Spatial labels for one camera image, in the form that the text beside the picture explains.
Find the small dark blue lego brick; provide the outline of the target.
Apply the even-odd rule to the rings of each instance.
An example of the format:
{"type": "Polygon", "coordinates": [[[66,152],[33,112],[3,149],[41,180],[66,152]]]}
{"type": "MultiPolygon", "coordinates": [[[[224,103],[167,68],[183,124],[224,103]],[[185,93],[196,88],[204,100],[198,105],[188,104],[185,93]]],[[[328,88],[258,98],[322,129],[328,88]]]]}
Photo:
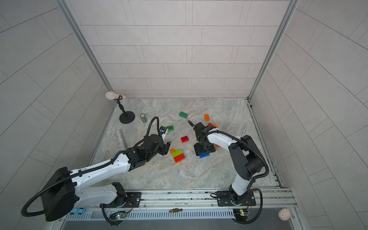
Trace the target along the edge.
{"type": "Polygon", "coordinates": [[[210,156],[210,154],[209,154],[209,153],[201,153],[201,154],[199,155],[200,159],[205,158],[205,157],[208,157],[208,156],[210,156]]]}

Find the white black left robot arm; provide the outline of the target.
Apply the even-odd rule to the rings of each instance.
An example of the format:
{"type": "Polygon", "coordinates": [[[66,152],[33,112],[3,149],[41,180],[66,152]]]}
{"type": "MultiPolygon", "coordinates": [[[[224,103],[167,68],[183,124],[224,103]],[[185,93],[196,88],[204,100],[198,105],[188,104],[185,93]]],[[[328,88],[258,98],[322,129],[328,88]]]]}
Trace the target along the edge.
{"type": "Polygon", "coordinates": [[[140,146],[119,151],[111,160],[71,171],[67,167],[58,169],[45,187],[25,203],[21,215],[34,217],[44,214],[47,221],[54,221],[88,206],[133,207],[133,201],[120,183],[101,187],[95,187],[95,184],[144,166],[157,154],[166,155],[171,142],[163,140],[164,136],[152,134],[141,140],[140,146]]]}

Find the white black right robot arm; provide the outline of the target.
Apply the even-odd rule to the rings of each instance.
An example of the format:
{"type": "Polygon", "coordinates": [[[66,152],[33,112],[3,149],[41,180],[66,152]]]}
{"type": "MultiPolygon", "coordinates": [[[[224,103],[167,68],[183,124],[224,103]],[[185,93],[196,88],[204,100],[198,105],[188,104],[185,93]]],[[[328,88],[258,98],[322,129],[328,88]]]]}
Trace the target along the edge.
{"type": "Polygon", "coordinates": [[[220,131],[214,126],[204,126],[201,122],[188,121],[195,132],[197,143],[194,150],[197,156],[216,151],[216,145],[229,151],[236,178],[229,188],[230,198],[236,205],[244,202],[246,195],[256,179],[266,177],[269,167],[253,139],[245,135],[235,137],[220,131]]]}

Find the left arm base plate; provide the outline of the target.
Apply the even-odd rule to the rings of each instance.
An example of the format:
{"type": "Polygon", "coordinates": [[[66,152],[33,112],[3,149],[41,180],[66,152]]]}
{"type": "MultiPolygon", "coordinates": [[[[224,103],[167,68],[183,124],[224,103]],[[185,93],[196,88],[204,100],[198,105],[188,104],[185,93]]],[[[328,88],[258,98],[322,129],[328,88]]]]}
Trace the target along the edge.
{"type": "Polygon", "coordinates": [[[118,195],[110,204],[104,204],[105,209],[112,208],[138,208],[141,200],[141,192],[127,192],[125,197],[118,195]]]}

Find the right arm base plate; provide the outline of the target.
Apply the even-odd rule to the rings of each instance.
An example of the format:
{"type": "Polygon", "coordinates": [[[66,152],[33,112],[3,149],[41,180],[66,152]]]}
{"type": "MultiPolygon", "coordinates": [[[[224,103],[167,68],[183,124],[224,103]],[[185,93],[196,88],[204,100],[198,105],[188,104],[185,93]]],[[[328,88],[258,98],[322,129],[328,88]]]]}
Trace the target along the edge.
{"type": "Polygon", "coordinates": [[[247,192],[239,196],[235,192],[220,190],[211,193],[210,196],[216,199],[219,207],[256,206],[253,192],[247,192]]]}

